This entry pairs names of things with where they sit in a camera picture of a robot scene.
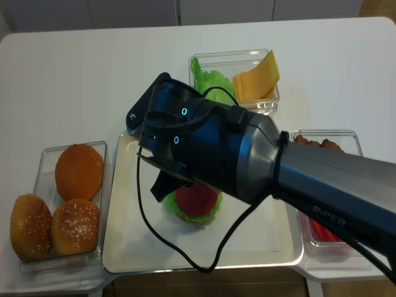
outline red food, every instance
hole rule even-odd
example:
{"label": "red food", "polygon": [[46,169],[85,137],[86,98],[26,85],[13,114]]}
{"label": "red food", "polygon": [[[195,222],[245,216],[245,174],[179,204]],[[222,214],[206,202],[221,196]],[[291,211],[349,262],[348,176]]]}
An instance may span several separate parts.
{"label": "red food", "polygon": [[312,231],[314,232],[314,237],[319,241],[342,241],[317,221],[310,218],[309,223],[311,224]]}
{"label": "red food", "polygon": [[217,202],[217,193],[204,184],[194,183],[191,187],[176,190],[176,201],[180,209],[189,216],[200,217],[211,211]]}

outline lettuce leaf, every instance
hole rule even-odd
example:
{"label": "lettuce leaf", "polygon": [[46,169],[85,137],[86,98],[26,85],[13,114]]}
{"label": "lettuce leaf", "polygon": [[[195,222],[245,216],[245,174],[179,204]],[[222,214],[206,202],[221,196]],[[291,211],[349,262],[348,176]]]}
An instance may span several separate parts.
{"label": "lettuce leaf", "polygon": [[[222,87],[235,98],[233,83],[221,72],[217,70],[212,70],[211,72],[202,71],[197,58],[191,61],[191,71],[194,74],[196,89],[201,94],[210,87]],[[211,90],[206,96],[206,99],[227,105],[234,105],[233,100],[223,90]]]}

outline white table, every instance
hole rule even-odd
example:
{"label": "white table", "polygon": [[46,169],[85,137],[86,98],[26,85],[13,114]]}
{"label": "white table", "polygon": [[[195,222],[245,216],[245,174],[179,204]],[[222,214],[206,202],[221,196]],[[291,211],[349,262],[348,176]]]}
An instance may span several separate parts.
{"label": "white table", "polygon": [[[280,129],[353,129],[366,157],[396,162],[396,27],[389,19],[6,37],[0,44],[0,293],[95,291],[111,280],[102,269],[76,272],[73,281],[64,273],[20,274],[9,217],[17,196],[33,191],[43,149],[105,140],[114,160],[127,111],[160,72],[188,82],[193,54],[258,48],[273,49],[277,57]],[[312,273],[327,280],[326,273]],[[375,269],[346,274],[380,275]]]}

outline sesame seed bun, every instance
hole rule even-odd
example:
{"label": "sesame seed bun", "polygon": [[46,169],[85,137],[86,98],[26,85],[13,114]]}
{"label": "sesame seed bun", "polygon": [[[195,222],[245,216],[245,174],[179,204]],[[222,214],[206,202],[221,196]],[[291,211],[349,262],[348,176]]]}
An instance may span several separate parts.
{"label": "sesame seed bun", "polygon": [[96,249],[99,208],[83,199],[72,199],[55,210],[51,221],[51,238],[59,255],[80,254]]}
{"label": "sesame seed bun", "polygon": [[92,200],[103,182],[102,156],[89,145],[71,145],[59,157],[55,181],[58,193],[65,201]]}
{"label": "sesame seed bun", "polygon": [[51,252],[51,212],[32,194],[19,196],[11,214],[10,236],[15,253],[23,262],[42,260]]}

